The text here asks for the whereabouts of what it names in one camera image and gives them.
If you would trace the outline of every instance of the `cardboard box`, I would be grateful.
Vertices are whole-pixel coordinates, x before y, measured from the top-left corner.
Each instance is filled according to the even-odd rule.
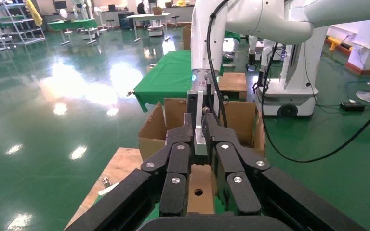
[[[187,25],[182,29],[182,39],[184,41],[184,50],[191,50],[191,25]]]
[[[138,134],[141,157],[145,161],[165,145],[167,130],[182,126],[186,99],[164,99],[165,119],[161,103],[151,112]],[[265,138],[260,112],[252,102],[225,102],[228,127],[234,129],[239,142],[264,157]]]
[[[154,15],[161,15],[162,14],[162,8],[161,7],[153,7],[152,12]]]

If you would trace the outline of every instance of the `box flap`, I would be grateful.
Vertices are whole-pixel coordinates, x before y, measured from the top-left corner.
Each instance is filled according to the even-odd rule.
[[[254,128],[253,144],[251,145],[254,149],[265,151],[266,148],[266,137],[264,133],[262,112],[258,110],[257,121]]]
[[[182,126],[184,113],[186,113],[186,99],[165,98],[164,105],[167,129]]]
[[[161,103],[158,102],[138,133],[138,137],[165,140],[166,134],[164,113]]]
[[[159,151],[165,146],[165,140],[138,138],[138,148],[141,152],[141,157],[146,161],[150,156]]]
[[[251,145],[256,104],[252,102],[225,102],[227,126],[235,130],[240,144]]]

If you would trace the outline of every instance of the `wooden board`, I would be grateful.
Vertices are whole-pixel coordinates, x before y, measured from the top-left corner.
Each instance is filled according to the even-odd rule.
[[[102,179],[108,177],[112,184],[121,182],[134,169],[140,169],[143,160],[141,158],[140,150],[136,148],[119,148],[111,158],[110,162],[99,176],[94,186],[86,196],[76,213],[67,224],[65,229],[72,224],[77,218],[85,213],[94,204],[98,197],[98,191],[104,189]]]
[[[219,77],[219,88],[222,95],[245,100],[248,89],[245,73],[225,72],[222,77]]]

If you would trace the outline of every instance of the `green tablecloth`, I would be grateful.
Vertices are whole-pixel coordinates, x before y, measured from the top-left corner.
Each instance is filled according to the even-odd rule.
[[[186,98],[192,87],[191,51],[170,51],[134,88],[144,112],[146,103],[163,103],[164,98]]]
[[[238,42],[240,42],[240,34],[233,33],[233,32],[227,31],[227,30],[225,31],[225,38],[234,38]]]
[[[97,27],[97,23],[94,19],[87,20],[74,20],[73,22],[65,23],[63,21],[49,23],[53,30],[66,30],[66,29],[89,29]]]
[[[16,15],[12,16],[13,20],[22,20],[25,19],[23,15]],[[0,17],[0,28],[6,28],[6,27],[12,27],[13,23],[10,17]]]

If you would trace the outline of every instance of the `yellow cloth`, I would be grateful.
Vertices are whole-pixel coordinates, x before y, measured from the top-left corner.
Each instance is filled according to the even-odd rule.
[[[37,26],[41,26],[43,24],[43,19],[39,15],[39,13],[36,10],[35,6],[33,5],[32,1],[31,0],[26,0],[26,6],[29,9],[29,12],[32,15],[33,20],[35,20],[35,24]]]

